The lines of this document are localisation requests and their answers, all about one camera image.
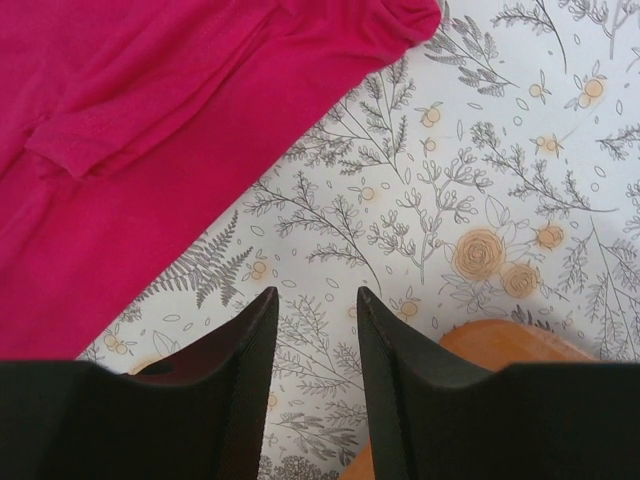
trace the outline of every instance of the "fabric fold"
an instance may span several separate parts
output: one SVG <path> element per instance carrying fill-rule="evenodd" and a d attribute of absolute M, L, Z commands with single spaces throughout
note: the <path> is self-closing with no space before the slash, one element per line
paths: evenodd
<path fill-rule="evenodd" d="M 12 205 L 0 209 L 0 358 L 77 356 L 336 101 L 432 36 L 440 20 L 435 0 L 234 0 L 213 2 L 224 3 L 213 10 L 219 23 L 197 19 L 196 11 L 214 15 L 211 3 L 153 6 L 149 25 L 121 42 L 133 49 L 123 50 L 125 64 L 107 35 L 65 88 L 14 109 L 22 117 L 13 125 L 54 113 L 34 125 L 19 157 L 0 158 L 8 172 L 0 205 Z M 182 29 L 165 8 L 184 15 Z M 118 31 L 145 13 L 123 11 Z M 173 52 L 161 32 L 185 30 L 193 41 Z M 136 50 L 139 36 L 167 46 L 176 68 L 198 66 L 186 75 L 193 79 L 173 72 L 174 96 L 160 98 L 168 64 L 153 48 L 153 58 Z M 25 82 L 21 73 L 12 80 Z"/>

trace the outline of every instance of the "pink cloth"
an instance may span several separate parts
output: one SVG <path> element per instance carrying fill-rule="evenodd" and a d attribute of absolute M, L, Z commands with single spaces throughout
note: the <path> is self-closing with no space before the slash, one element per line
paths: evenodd
<path fill-rule="evenodd" d="M 435 0 L 23 0 L 0 16 L 0 358 L 74 358 Z"/>

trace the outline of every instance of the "red fabric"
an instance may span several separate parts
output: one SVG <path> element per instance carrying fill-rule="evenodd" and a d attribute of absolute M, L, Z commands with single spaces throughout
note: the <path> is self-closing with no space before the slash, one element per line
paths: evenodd
<path fill-rule="evenodd" d="M 435 0 L 21 0 L 0 16 L 0 358 L 74 358 Z"/>

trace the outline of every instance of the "floral pattern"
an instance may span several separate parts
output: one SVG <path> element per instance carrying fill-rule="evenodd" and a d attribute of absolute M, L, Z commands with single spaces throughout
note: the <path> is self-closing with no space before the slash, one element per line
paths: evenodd
<path fill-rule="evenodd" d="M 135 373 L 276 285 L 261 480 L 336 479 L 366 441 L 360 285 L 436 340 L 504 318 L 639 360 L 639 6 L 443 2 L 82 358 Z"/>

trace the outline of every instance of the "table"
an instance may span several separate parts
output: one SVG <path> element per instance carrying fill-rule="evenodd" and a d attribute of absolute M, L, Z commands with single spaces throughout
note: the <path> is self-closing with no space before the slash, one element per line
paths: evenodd
<path fill-rule="evenodd" d="M 336 479 L 366 443 L 359 285 L 434 339 L 497 317 L 638 358 L 637 4 L 450 3 L 203 234 L 215 285 L 156 282 L 83 354 L 136 371 L 278 286 L 261 480 Z"/>

